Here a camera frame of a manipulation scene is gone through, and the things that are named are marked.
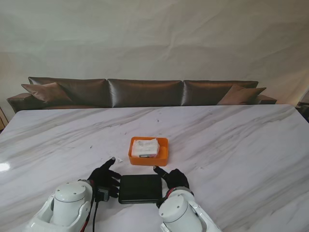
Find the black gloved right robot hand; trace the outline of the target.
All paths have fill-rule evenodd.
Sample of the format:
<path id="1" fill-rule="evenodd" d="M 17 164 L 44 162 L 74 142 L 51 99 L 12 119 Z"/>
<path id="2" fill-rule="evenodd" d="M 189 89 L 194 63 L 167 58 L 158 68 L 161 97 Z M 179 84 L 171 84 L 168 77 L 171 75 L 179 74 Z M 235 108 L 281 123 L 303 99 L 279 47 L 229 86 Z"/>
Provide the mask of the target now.
<path id="1" fill-rule="evenodd" d="M 176 187 L 190 188 L 187 177 L 179 169 L 174 169 L 168 173 L 159 166 L 154 166 L 153 170 L 166 182 L 169 189 Z"/>

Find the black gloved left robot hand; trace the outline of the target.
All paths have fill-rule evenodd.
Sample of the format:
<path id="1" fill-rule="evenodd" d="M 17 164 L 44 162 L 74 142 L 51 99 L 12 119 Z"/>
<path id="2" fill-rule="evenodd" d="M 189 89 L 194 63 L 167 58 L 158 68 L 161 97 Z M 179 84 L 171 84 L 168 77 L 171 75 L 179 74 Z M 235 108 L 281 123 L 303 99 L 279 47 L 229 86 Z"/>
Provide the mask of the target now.
<path id="1" fill-rule="evenodd" d="M 110 195 L 116 195 L 119 192 L 121 175 L 110 168 L 116 161 L 115 157 L 110 158 L 102 166 L 96 168 L 88 180 L 92 181 L 96 187 L 105 187 L 110 191 Z"/>

